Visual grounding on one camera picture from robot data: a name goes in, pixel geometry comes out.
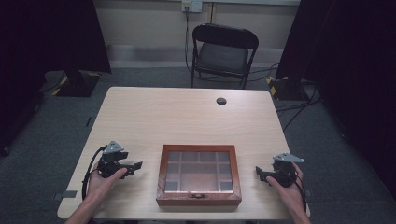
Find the wooden frame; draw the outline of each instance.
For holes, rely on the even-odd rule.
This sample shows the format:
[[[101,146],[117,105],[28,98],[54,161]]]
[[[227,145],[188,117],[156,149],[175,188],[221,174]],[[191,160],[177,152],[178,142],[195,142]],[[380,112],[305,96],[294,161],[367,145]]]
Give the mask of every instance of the wooden frame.
[[[241,201],[234,146],[163,145],[159,206],[237,206]]]

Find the black chair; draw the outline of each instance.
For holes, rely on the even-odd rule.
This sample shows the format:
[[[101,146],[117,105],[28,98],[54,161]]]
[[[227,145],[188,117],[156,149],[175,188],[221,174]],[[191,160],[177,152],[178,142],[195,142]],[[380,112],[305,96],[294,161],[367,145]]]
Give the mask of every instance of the black chair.
[[[242,89],[247,85],[253,57],[259,39],[246,29],[213,23],[201,24],[192,32],[194,44],[192,56],[191,88],[194,71],[241,79]],[[203,43],[198,51],[197,42]]]

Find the wooden table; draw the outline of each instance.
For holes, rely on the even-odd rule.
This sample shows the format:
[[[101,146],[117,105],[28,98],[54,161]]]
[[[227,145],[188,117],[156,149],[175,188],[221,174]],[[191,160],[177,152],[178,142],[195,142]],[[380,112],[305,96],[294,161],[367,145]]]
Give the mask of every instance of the wooden table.
[[[218,105],[223,97],[226,105]],[[94,152],[110,141],[129,152],[120,163],[143,167],[119,180],[96,218],[260,220],[290,218],[255,166],[273,171],[273,156],[289,152],[267,91],[113,87],[109,89],[58,210],[68,218],[81,202],[81,181]],[[235,145],[242,202],[238,207],[160,207],[156,203],[164,144]]]

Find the wall outlet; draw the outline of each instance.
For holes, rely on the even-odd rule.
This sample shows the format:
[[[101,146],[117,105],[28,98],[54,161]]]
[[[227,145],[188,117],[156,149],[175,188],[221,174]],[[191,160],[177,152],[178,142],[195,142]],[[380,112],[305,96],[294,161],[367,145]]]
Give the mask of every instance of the wall outlet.
[[[191,1],[181,1],[181,11],[187,11],[187,8],[189,9],[189,12],[192,12]]]
[[[181,11],[202,12],[202,1],[181,1]]]

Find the black partition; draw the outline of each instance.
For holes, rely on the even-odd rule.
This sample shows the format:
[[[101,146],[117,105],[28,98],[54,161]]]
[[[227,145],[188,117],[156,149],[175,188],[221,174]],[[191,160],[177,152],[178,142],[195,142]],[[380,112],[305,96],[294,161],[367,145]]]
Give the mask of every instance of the black partition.
[[[1,150],[34,113],[48,71],[111,73],[92,0],[2,1],[0,37]]]
[[[278,78],[306,78],[396,198],[396,3],[302,0]]]

